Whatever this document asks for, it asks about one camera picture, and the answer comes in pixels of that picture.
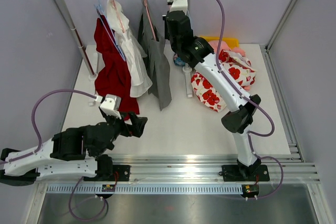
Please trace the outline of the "red poppy print skirt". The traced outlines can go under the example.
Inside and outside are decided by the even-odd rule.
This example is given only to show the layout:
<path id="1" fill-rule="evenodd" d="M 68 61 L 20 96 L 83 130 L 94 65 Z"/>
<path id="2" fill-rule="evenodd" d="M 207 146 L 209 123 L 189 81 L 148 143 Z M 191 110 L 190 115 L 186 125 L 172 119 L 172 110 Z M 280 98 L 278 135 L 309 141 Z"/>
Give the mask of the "red poppy print skirt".
<path id="1" fill-rule="evenodd" d="M 222 50 L 215 54 L 190 57 L 195 73 L 191 77 L 192 90 L 208 108 L 221 112 L 239 110 L 250 98 L 248 89 L 256 81 L 257 70 L 248 58 L 239 53 Z"/>

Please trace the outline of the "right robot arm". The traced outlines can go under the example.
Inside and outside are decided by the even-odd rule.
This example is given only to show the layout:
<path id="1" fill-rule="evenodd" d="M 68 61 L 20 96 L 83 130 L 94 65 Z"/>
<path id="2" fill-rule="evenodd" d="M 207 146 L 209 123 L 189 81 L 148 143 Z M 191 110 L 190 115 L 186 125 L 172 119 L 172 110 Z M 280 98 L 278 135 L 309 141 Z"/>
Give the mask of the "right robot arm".
<path id="1" fill-rule="evenodd" d="M 229 112 L 221 122 L 234 137 L 238 151 L 235 170 L 242 179 L 252 179 L 257 174 L 261 160 L 251 151 L 247 132 L 261 98 L 244 91 L 234 78 L 221 68 L 214 49 L 204 38 L 194 36 L 190 19 L 183 11 L 168 12 L 165 23 L 172 50 L 199 72 L 224 99 Z"/>

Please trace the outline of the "blue floral skirt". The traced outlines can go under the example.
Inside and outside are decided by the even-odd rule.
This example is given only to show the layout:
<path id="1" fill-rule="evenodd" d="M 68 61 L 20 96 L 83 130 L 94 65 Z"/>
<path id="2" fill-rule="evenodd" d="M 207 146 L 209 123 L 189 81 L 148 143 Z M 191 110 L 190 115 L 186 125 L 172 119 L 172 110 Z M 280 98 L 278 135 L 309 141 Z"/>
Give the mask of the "blue floral skirt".
<path id="1" fill-rule="evenodd" d="M 185 66 L 185 62 L 177 54 L 174 54 L 173 56 L 173 63 L 178 67 Z"/>

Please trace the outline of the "pink skirt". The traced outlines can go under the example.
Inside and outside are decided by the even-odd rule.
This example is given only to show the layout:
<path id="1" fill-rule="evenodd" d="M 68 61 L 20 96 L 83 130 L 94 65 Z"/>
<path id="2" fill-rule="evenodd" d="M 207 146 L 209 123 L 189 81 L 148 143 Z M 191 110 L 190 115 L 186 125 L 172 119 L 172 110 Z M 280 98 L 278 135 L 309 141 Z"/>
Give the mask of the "pink skirt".
<path id="1" fill-rule="evenodd" d="M 218 42 L 219 42 L 218 40 L 211 40 L 211 41 L 208 42 L 210 44 L 210 46 L 214 49 L 215 52 L 217 51 Z M 222 50 L 227 50 L 227 51 L 232 51 L 232 52 L 235 52 L 235 53 L 239 53 L 243 57 L 246 56 L 246 53 L 245 53 L 244 50 L 242 50 L 239 47 L 230 48 L 229 45 L 225 41 L 221 42 L 220 51 L 222 51 Z"/>

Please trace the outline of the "grey skirt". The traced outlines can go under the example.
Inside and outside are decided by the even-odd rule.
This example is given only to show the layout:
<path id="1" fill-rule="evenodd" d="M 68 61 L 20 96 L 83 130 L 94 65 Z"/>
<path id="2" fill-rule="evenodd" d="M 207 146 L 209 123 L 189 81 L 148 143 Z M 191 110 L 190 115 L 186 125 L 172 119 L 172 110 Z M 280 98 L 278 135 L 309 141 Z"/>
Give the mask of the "grey skirt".
<path id="1" fill-rule="evenodd" d="M 150 10 L 152 23 L 155 26 L 159 41 L 153 40 L 144 2 L 143 0 L 141 0 L 141 2 L 142 14 L 139 22 L 138 42 L 147 54 L 147 57 L 143 60 L 147 74 L 152 81 L 152 86 L 149 88 L 149 94 L 153 94 L 158 99 L 159 108 L 160 110 L 163 110 L 169 106 L 172 101 L 170 89 L 170 64 L 164 54 L 165 39 L 158 32 Z"/>

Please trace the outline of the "pink hanger of grey skirt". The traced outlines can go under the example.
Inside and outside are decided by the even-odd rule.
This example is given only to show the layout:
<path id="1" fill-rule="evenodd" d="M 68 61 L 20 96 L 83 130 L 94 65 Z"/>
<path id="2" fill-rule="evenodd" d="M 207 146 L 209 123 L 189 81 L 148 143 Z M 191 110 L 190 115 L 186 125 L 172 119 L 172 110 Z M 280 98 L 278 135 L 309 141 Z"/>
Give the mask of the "pink hanger of grey skirt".
<path id="1" fill-rule="evenodd" d="M 151 28 L 153 40 L 159 41 L 159 39 L 157 37 L 157 34 L 156 34 L 155 26 L 152 23 L 151 12 L 150 12 L 150 8 L 149 8 L 149 2 L 148 2 L 148 0 L 143 0 L 143 2 L 144 2 L 144 7 L 145 7 L 146 15 L 147 15 L 147 18 L 148 18 L 148 22 L 149 22 L 149 25 L 150 25 L 150 28 Z"/>

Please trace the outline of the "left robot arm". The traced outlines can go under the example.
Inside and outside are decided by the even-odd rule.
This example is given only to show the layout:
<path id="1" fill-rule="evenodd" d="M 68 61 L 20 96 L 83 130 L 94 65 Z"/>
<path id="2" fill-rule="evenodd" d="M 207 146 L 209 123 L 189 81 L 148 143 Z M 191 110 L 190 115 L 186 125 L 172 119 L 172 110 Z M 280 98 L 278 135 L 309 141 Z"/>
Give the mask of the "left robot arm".
<path id="1" fill-rule="evenodd" d="M 96 125 L 68 128 L 42 143 L 38 151 L 3 149 L 1 183 L 28 186 L 57 178 L 82 177 L 93 182 L 115 179 L 112 158 L 105 152 L 114 149 L 119 136 L 141 137 L 148 121 L 133 112 L 128 115 L 129 124 L 123 118 L 104 115 L 105 121 Z"/>

